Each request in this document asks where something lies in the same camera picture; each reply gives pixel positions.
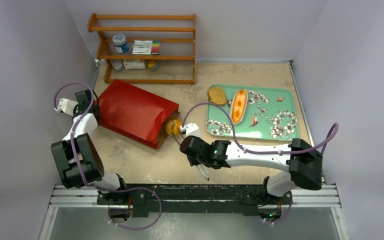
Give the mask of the green floral tray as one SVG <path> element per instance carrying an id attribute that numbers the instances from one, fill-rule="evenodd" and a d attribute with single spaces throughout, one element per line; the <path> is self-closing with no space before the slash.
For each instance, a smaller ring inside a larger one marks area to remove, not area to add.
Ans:
<path id="1" fill-rule="evenodd" d="M 284 88 L 215 84 L 209 89 L 221 90 L 227 112 L 239 90 L 247 93 L 247 105 L 241 121 L 235 126 L 237 138 L 291 141 L 301 136 L 298 115 L 292 92 Z"/>

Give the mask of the red paper bag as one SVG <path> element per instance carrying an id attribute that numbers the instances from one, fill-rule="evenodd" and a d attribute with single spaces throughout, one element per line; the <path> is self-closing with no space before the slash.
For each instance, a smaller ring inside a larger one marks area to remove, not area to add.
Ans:
<path id="1" fill-rule="evenodd" d="M 179 104 L 121 80 L 98 97 L 99 125 L 153 149 L 168 138 L 167 121 L 179 117 Z"/>

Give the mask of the metal tongs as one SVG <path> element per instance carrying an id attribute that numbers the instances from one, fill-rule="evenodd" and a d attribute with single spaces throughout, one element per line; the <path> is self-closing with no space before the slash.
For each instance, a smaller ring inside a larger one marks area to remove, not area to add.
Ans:
<path id="1" fill-rule="evenodd" d="M 183 140 L 183 137 L 180 135 L 180 134 L 173 134 L 172 137 L 175 139 L 175 141 L 178 143 L 178 145 L 180 146 L 181 143 L 182 143 L 182 140 Z M 206 181 L 209 181 L 210 180 L 210 175 L 208 173 L 208 171 L 206 170 L 205 166 L 202 165 L 201 163 L 200 164 L 196 164 L 194 165 L 194 167 L 200 172 L 200 174 L 203 176 L 203 178 L 206 180 Z"/>

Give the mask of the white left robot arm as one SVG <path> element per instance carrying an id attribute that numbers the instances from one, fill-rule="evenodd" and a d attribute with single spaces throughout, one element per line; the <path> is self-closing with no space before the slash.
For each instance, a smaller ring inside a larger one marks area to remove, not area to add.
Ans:
<path id="1" fill-rule="evenodd" d="M 72 117 L 67 135 L 51 145 L 50 150 L 62 184 L 70 188 L 93 186 L 118 205 L 126 203 L 129 191 L 121 176 L 106 173 L 91 135 L 98 127 L 100 106 L 92 90 L 75 93 L 76 101 L 60 98 L 55 110 Z"/>

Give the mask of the fake baguette bread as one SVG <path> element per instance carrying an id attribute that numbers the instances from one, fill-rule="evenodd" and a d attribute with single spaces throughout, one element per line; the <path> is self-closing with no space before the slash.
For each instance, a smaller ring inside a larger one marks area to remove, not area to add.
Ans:
<path id="1" fill-rule="evenodd" d="M 230 104 L 229 116 L 234 125 L 242 122 L 248 104 L 248 92 L 245 89 L 239 89 L 235 92 Z"/>

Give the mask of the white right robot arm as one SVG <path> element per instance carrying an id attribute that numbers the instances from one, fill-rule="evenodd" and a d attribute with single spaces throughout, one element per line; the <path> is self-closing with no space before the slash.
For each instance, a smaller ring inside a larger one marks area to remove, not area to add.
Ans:
<path id="1" fill-rule="evenodd" d="M 241 166 L 279 170 L 260 191 L 262 200 L 268 204 L 295 188 L 312 191 L 322 188 L 323 155 L 300 138 L 294 138 L 289 144 L 259 145 L 251 152 L 250 145 L 239 147 L 228 140 L 209 144 L 190 135 L 181 142 L 179 150 L 191 166 L 203 165 L 216 170 Z"/>

